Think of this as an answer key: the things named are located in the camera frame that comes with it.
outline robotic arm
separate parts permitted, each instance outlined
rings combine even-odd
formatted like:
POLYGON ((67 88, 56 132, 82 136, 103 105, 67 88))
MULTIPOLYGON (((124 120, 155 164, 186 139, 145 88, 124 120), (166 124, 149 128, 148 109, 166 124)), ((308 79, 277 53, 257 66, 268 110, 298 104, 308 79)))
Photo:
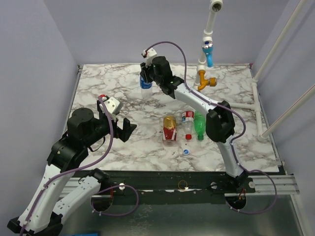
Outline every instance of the robotic arm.
MULTIPOLYGON (((123 105, 115 98, 109 98, 105 95, 102 96, 102 100, 111 116, 114 137, 126 142, 137 125, 130 124, 130 121, 124 118, 123 129, 119 128, 116 115, 123 105)), ((43 192, 31 213, 30 219, 26 222, 44 184, 60 173, 78 168, 89 155, 88 149, 94 151, 91 145, 100 139, 105 141, 105 136, 109 134, 110 128, 108 119, 104 114, 104 108, 99 101, 97 101, 97 110, 99 119, 94 118, 93 111, 88 108, 80 108, 72 113, 67 122, 68 130, 52 146, 44 176, 33 199, 20 217, 9 221, 7 226, 11 231, 18 234, 23 225, 26 225, 24 233, 27 236, 58 236, 65 220, 86 199, 97 193, 101 184, 105 184, 105 187, 110 186, 109 176, 103 171, 95 169, 89 173, 89 176, 80 186, 58 201, 64 186, 74 173, 61 176, 43 192)))
MULTIPOLYGON (((191 93, 186 88, 184 80, 173 75, 166 58, 159 57, 153 48, 147 52, 143 51, 142 56, 146 58, 146 62, 140 64, 140 75, 145 82, 156 82, 166 95, 185 102, 206 117, 206 133, 212 141, 217 143, 225 163, 226 173, 232 177, 234 184, 239 186, 247 175, 237 165, 229 144, 235 133, 232 113, 223 108, 209 105, 191 93)), ((230 108, 226 101, 218 103, 202 94, 200 96, 209 103, 217 103, 230 108)))

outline orange pipe elbow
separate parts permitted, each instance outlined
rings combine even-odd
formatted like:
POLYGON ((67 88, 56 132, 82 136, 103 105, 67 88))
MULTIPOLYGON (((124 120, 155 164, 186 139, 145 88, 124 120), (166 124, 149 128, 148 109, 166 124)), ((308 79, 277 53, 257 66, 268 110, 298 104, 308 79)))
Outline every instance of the orange pipe elbow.
POLYGON ((200 70, 198 72, 199 77, 200 77, 200 86, 198 86, 198 91, 203 90, 207 85, 209 85, 209 80, 205 80, 205 71, 200 70))

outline wall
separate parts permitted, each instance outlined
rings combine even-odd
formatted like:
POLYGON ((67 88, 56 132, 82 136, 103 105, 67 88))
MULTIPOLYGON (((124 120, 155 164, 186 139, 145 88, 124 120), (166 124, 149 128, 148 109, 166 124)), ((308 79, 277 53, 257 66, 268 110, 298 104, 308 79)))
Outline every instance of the wall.
POLYGON ((0 231, 30 202, 61 136, 76 63, 42 0, 1 1, 0 231))
MULTIPOLYGON (((215 63, 254 62, 288 0, 223 0, 214 27, 215 63)), ((210 0, 45 0, 80 64, 139 62, 155 42, 178 43, 197 63, 210 0)), ((183 63, 174 46, 159 54, 183 63)))
MULTIPOLYGON (((297 0, 288 3, 253 65, 256 73, 267 56, 297 0)), ((272 124, 315 83, 315 3, 308 0, 296 23, 262 74, 258 90, 272 124)), ((315 232, 315 97, 311 98, 273 134, 281 160, 294 173, 315 232)))

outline yellow ring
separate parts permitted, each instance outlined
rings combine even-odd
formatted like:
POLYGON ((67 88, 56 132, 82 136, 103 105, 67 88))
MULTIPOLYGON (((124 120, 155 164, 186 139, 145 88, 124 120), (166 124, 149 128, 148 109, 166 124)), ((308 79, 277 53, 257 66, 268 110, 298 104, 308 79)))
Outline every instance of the yellow ring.
POLYGON ((188 187, 188 183, 187 183, 185 180, 183 180, 183 179, 178 182, 178 188, 181 189, 181 190, 185 190, 185 188, 181 188, 181 187, 179 186, 179 184, 180 184, 181 182, 185 182, 185 183, 186 183, 186 187, 185 187, 185 188, 188 187))

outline bottle label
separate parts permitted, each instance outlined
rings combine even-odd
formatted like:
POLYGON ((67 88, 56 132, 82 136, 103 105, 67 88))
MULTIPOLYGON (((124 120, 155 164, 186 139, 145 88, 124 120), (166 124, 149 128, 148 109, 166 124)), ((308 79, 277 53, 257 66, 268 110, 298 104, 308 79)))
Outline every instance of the bottle label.
POLYGON ((182 113, 182 122, 192 121, 193 122, 194 113, 193 111, 186 111, 182 113))
POLYGON ((142 78, 142 76, 140 76, 140 87, 141 87, 142 89, 149 89, 149 88, 152 87, 152 82, 151 82, 151 83, 146 83, 146 82, 144 81, 144 79, 142 78))

